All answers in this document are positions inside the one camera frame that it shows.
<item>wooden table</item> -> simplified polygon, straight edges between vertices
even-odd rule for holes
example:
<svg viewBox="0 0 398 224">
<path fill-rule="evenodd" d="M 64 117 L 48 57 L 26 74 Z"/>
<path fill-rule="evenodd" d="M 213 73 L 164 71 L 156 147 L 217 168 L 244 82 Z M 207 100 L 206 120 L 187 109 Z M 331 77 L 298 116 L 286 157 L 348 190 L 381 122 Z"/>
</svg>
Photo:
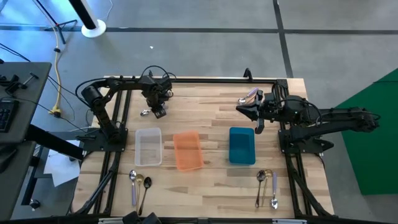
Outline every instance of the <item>wooden table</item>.
<svg viewBox="0 0 398 224">
<path fill-rule="evenodd" d="M 291 95 L 307 97 L 303 79 L 287 80 Z M 264 93 L 271 92 L 269 84 L 256 86 L 264 90 Z M 229 128 L 256 126 L 255 122 L 235 110 L 238 98 L 254 87 L 253 84 L 174 83 L 174 97 L 167 102 L 167 116 L 160 119 L 156 119 L 153 114 L 145 117 L 139 115 L 143 109 L 147 109 L 147 105 L 141 92 L 133 91 L 127 119 L 129 136 L 126 150 L 121 156 L 112 216 L 124 216 L 135 209 L 131 205 L 131 181 L 128 176 L 130 170 L 135 169 L 138 174 L 152 179 L 143 216 L 155 212 L 158 217 L 293 218 L 285 157 L 280 153 L 277 140 L 278 122 L 266 121 L 262 134 L 256 135 L 256 163 L 253 166 L 233 166 L 228 161 Z M 106 105 L 109 116 L 114 108 L 114 99 Z M 136 167 L 135 130 L 154 127 L 162 130 L 163 163 L 159 167 Z M 173 134 L 188 130 L 200 133 L 205 165 L 202 169 L 180 172 L 175 165 L 172 137 Z M 80 208 L 97 187 L 103 156 L 103 152 L 94 152 L 84 161 L 73 200 L 74 210 Z M 302 157 L 308 188 L 326 211 L 333 213 L 321 160 L 312 154 L 303 154 Z M 256 174 L 261 169 L 272 169 L 278 173 L 277 210 L 269 206 L 272 178 L 268 180 L 264 206 L 258 209 L 254 207 L 258 190 Z M 107 194 L 108 188 L 104 190 L 102 207 Z M 298 199 L 300 208 L 304 211 L 300 190 Z"/>
</svg>

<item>black desk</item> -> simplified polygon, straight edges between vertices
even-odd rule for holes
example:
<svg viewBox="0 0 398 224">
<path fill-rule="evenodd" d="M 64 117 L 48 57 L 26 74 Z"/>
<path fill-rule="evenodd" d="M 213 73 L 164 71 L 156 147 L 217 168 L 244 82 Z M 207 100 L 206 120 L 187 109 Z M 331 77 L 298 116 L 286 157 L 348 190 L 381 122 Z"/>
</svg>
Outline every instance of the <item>black desk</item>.
<svg viewBox="0 0 398 224">
<path fill-rule="evenodd" d="M 24 82 L 30 77 L 29 72 L 37 75 L 39 79 L 32 79 L 27 84 L 27 88 L 25 90 L 17 90 L 14 93 L 14 96 L 38 103 L 50 69 L 51 63 L 47 62 L 6 62 L 4 64 L 0 64 L 0 75 L 7 77 L 7 80 L 10 80 L 13 75 L 17 75 L 20 82 Z M 5 88 L 6 87 L 0 86 L 0 98 L 9 97 L 9 95 L 3 91 Z M 36 107 L 37 105 L 34 103 L 20 101 L 17 113 L 15 114 L 8 133 L 0 134 L 0 142 L 22 142 L 25 139 L 25 133 L 32 121 Z"/>
<path fill-rule="evenodd" d="M 19 107 L 12 121 L 8 133 L 0 133 L 0 149 L 6 144 L 16 144 L 17 154 L 12 159 L 8 168 L 0 174 L 0 220 L 8 220 L 14 209 L 16 200 L 21 191 L 22 183 L 25 179 L 29 166 L 36 168 L 39 158 L 32 157 L 34 147 L 37 144 L 45 146 L 49 149 L 58 151 L 61 154 L 72 158 L 82 160 L 83 149 L 69 142 L 64 141 L 32 124 L 34 112 L 43 92 L 45 82 L 51 69 L 51 63 L 44 62 L 5 62 L 0 64 L 0 75 L 11 79 L 13 75 L 17 75 L 20 82 L 27 80 L 32 72 L 39 79 L 32 79 L 25 90 L 18 89 L 14 96 L 19 101 Z M 0 98 L 8 97 L 4 91 L 6 87 L 0 86 Z M 28 205 L 33 193 L 33 187 L 29 188 L 24 194 L 23 205 Z"/>
<path fill-rule="evenodd" d="M 17 146 L 17 152 L 8 168 L 0 174 L 0 220 L 11 218 L 15 203 L 24 183 L 36 143 L 26 141 Z"/>
</svg>

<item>gray floor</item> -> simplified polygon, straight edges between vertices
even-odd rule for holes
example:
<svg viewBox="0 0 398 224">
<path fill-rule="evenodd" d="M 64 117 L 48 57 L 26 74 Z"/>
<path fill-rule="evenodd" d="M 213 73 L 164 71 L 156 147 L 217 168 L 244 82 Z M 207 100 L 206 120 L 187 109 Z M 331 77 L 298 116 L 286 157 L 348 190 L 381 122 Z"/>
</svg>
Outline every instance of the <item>gray floor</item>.
<svg viewBox="0 0 398 224">
<path fill-rule="evenodd" d="M 88 1 L 98 17 L 108 1 Z M 272 0 L 113 0 L 109 27 L 277 28 Z M 77 19 L 68 1 L 43 1 L 58 22 Z M 394 0 L 279 0 L 286 29 L 398 29 Z M 9 0 L 0 24 L 46 25 L 32 2 Z M 181 76 L 240 77 L 246 67 L 256 77 L 286 77 L 278 34 L 210 34 L 107 32 L 87 39 L 66 32 L 68 45 L 59 63 L 62 85 L 74 90 L 80 82 L 109 74 L 139 75 L 156 64 Z M 397 68 L 398 35 L 286 35 L 293 75 L 304 78 L 308 97 L 319 107 L 338 105 Z M 53 62 L 52 32 L 0 30 L 0 42 L 33 61 Z M 5 61 L 21 58 L 0 51 Z M 86 108 L 73 96 L 76 118 L 86 126 Z M 56 91 L 46 85 L 40 103 L 51 108 Z M 63 116 L 72 111 L 62 101 Z M 33 123 L 49 131 L 74 129 L 38 109 Z M 335 213 L 345 218 L 398 223 L 398 195 L 363 197 L 354 177 L 341 134 L 325 136 L 335 148 L 325 153 L 326 176 Z M 42 207 L 32 212 L 17 206 L 13 218 L 62 215 L 75 181 L 55 189 L 38 183 L 34 197 Z"/>
</svg>

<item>green backdrop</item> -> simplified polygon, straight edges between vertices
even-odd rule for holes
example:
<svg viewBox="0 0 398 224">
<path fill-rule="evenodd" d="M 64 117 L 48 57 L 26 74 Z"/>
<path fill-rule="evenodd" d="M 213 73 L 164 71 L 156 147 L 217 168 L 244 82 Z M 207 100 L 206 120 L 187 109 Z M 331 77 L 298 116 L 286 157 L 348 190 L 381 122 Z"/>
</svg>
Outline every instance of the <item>green backdrop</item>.
<svg viewBox="0 0 398 224">
<path fill-rule="evenodd" d="M 398 194 L 398 69 L 338 108 L 359 106 L 381 115 L 372 133 L 342 133 L 363 195 Z"/>
</svg>

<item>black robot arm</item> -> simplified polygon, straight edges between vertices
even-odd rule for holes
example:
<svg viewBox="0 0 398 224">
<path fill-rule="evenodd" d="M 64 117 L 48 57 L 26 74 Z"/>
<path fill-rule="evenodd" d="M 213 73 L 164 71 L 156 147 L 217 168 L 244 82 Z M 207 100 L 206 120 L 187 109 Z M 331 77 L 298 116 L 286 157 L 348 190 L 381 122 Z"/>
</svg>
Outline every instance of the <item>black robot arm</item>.
<svg viewBox="0 0 398 224">
<path fill-rule="evenodd" d="M 262 133 L 264 120 L 291 123 L 294 141 L 344 130 L 371 132 L 379 126 L 378 118 L 364 108 L 318 109 L 305 98 L 294 95 L 277 101 L 273 93 L 266 93 L 264 101 L 262 98 L 259 90 L 252 103 L 236 107 L 249 119 L 257 121 L 256 134 Z"/>
<path fill-rule="evenodd" d="M 101 87 L 109 88 L 104 96 L 99 91 Z M 97 117 L 99 126 L 108 142 L 118 142 L 121 138 L 120 130 L 110 120 L 105 110 L 105 105 L 111 101 L 113 95 L 122 90 L 142 90 L 141 94 L 146 98 L 146 102 L 156 118 L 161 118 L 166 115 L 163 104 L 171 97 L 169 92 L 171 89 L 172 82 L 168 76 L 159 79 L 152 75 L 144 75 L 140 78 L 112 77 L 93 82 L 83 89 L 81 95 Z"/>
</svg>

